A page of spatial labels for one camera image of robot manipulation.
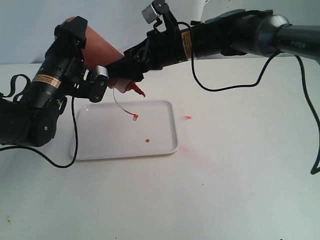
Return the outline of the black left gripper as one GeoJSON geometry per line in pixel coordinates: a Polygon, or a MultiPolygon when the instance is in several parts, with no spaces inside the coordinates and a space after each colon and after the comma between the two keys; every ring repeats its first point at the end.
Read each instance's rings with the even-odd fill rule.
{"type": "Polygon", "coordinates": [[[55,40],[45,53],[42,81],[52,87],[79,85],[84,78],[82,50],[87,43],[88,21],[76,16],[54,29],[55,40]]]}

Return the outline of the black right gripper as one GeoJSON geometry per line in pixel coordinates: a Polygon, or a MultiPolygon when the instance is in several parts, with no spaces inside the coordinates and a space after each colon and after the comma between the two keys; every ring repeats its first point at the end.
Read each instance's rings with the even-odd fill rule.
{"type": "Polygon", "coordinates": [[[141,82],[143,73],[187,60],[179,28],[159,32],[151,30],[147,38],[128,49],[124,57],[106,65],[109,77],[141,82]]]}

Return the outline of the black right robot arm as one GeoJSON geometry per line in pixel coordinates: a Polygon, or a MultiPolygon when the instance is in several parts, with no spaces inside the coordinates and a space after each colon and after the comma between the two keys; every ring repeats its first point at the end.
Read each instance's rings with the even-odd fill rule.
{"type": "Polygon", "coordinates": [[[293,25],[272,10],[236,9],[186,29],[179,28],[171,12],[163,20],[165,31],[149,31],[144,41],[106,67],[110,77],[140,82],[148,71],[216,54],[270,57],[281,52],[320,58],[319,25],[293,25]]]}

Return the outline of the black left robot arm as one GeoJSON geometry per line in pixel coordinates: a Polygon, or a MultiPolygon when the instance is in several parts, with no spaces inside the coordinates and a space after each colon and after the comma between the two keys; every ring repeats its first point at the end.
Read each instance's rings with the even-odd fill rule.
{"type": "Polygon", "coordinates": [[[80,16],[59,24],[55,40],[33,79],[15,93],[19,74],[10,80],[8,95],[0,95],[0,143],[41,147],[55,137],[57,121],[67,97],[73,96],[84,79],[88,21],[80,16]]]}

